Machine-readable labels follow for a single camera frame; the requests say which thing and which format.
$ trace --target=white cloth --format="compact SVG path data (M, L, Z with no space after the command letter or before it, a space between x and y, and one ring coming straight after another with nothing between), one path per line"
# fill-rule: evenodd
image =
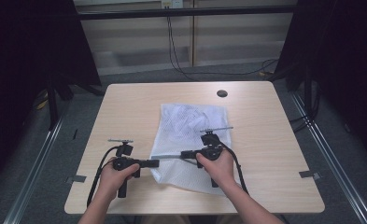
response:
M201 135L205 133L200 131L227 127L227 111L222 106L162 105L159 130L150 157L180 155L180 151L201 149L205 147L201 140ZM228 129L214 133L221 142L231 147ZM196 165L180 159L162 159L160 167L151 169L151 172L158 183L224 195L220 188L212 188L210 176L204 168L199 169Z

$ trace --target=gray floor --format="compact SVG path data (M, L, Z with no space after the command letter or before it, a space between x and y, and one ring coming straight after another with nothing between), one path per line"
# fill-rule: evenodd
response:
M186 72L195 70L197 72L243 73L256 70L260 66L260 63L233 64L184 70ZM190 77L197 81L263 80L263 77L258 76L257 73L239 76L201 74L190 75ZM102 77L102 89L105 90L111 83L175 81L192 80L174 70L162 70ZM290 93L285 88L285 81L276 81L275 89L288 118L300 117ZM70 190L70 185L65 183L65 180L76 173L103 98L75 87L73 90L76 93L74 99L69 103L60 102L59 104L60 108L67 106L64 122L41 176L35 183L35 189L21 217L21 223L78 222L79 216L67 215L64 212L64 202ZM344 122L332 106L323 98L320 102L316 122L367 204L367 152L360 140L354 134L346 131ZM301 123L301 121L293 123L292 128L294 129ZM8 164L4 172L0 174L0 223L4 222L35 162L38 150L46 139L49 127L48 109L33 110L25 127L26 131L22 135L21 143L15 153L8 158ZM296 137L311 171L320 172L322 175L322 178L318 179L316 183L326 204L326 209L321 214L286 215L289 223L360 223L310 132L306 129L301 130L296 133ZM108 216L106 219L106 223L127 222L132 222L132 218Z

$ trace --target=table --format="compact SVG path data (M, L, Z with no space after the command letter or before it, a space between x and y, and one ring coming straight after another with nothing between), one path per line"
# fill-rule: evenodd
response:
M226 97L217 91L228 92ZM65 204L68 214L83 214L97 166L116 146L107 139L133 139L132 157L148 159L158 130L161 104L222 105L227 108L233 150L242 165L250 195L276 214L320 213L324 203L274 86L265 81L112 84L100 107ZM235 214L224 196L159 185L149 169L128 182L127 197L116 198L109 214Z

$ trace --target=hand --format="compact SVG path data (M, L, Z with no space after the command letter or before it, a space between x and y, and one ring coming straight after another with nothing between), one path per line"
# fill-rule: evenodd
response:
M133 164L121 171L117 171L113 168L113 160L116 158L111 158L101 173L101 180L99 183L99 188L97 193L102 193L106 196L110 201L116 198L117 191L121 187L125 178L130 179L134 172L139 169L139 164Z
M197 153L196 158L222 189L224 186L235 184L233 178L233 156L226 149L221 151L220 156L215 161L210 161L201 153Z

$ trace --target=tape piece on table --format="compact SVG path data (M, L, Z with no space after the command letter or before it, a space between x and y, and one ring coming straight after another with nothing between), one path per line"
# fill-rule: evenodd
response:
M314 180L318 180L322 177L319 172L312 173L311 171L301 171L299 174L301 178L314 177Z
M84 183L86 178L87 178L87 176L85 176L85 175L74 175L74 176L67 177L66 181L64 181L64 182L67 183L67 184L73 184L73 182Z

